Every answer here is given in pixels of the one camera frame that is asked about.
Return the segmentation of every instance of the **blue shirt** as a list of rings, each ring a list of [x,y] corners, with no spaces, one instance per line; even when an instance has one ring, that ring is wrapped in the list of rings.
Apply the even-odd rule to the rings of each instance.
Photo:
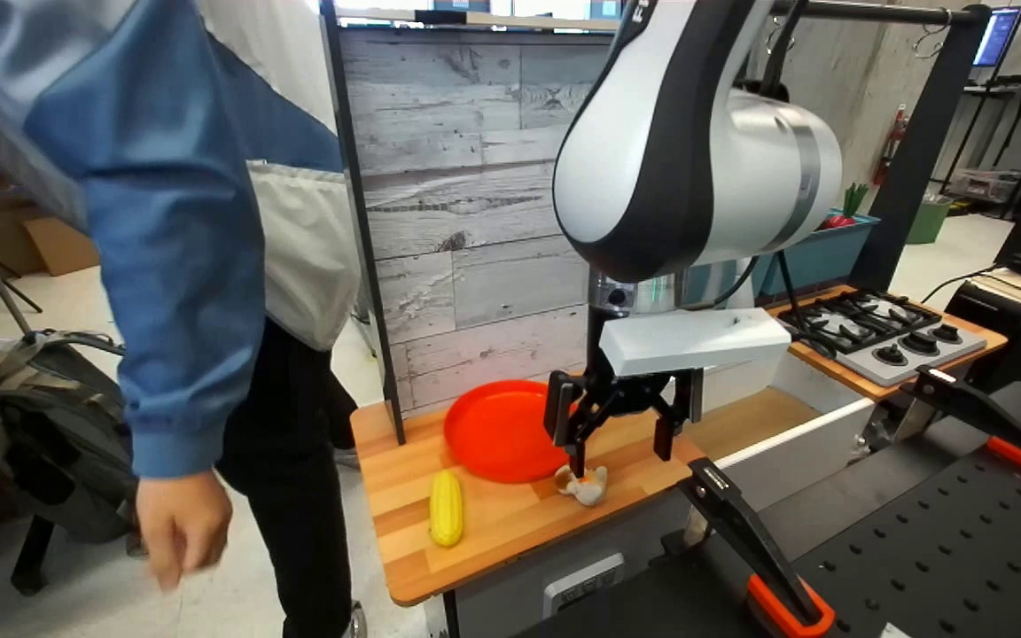
[[[98,248],[145,479],[212,467],[249,395],[265,322],[256,157],[340,163],[192,0],[0,0],[0,160]]]

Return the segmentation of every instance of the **hand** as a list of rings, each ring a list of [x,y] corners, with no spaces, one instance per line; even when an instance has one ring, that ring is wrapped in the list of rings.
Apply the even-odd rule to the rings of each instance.
[[[177,590],[187,571],[219,565],[231,500],[212,473],[143,479],[135,512],[160,590]]]

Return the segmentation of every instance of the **black pants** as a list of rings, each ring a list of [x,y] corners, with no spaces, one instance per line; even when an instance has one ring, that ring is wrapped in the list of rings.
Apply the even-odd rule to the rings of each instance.
[[[225,424],[219,475],[252,500],[265,538],[284,638],[340,638],[349,618],[349,576],[340,486],[328,453],[336,383],[327,356],[265,322],[249,402]]]

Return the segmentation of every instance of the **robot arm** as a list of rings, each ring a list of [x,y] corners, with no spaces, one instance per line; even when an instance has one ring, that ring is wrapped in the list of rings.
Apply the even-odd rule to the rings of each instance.
[[[778,253],[810,234],[841,185],[831,131],[809,109],[735,89],[768,0],[632,0],[573,117],[553,211],[595,274],[638,284],[691,261]],[[703,369],[776,365],[791,337],[757,307],[590,313],[587,374],[548,378],[547,428],[586,475],[609,416],[657,410],[657,453],[698,404]]]

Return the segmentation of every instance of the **whitewashed wood wall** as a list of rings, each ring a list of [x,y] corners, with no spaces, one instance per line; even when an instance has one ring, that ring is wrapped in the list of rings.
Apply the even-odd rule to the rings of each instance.
[[[867,27],[810,26],[795,101],[846,131],[870,45]],[[555,231],[548,163],[603,56],[605,38],[342,32],[405,416],[580,369],[587,270]]]

